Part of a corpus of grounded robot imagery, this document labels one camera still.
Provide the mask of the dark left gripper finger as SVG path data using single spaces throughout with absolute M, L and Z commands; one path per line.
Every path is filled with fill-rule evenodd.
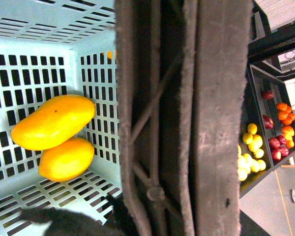
M 82 213 L 51 208 L 24 209 L 21 211 L 21 220 L 38 224 L 51 222 L 45 236 L 136 236 L 138 230 L 122 195 L 115 198 L 107 194 L 105 199 L 113 207 L 113 225 L 102 225 Z

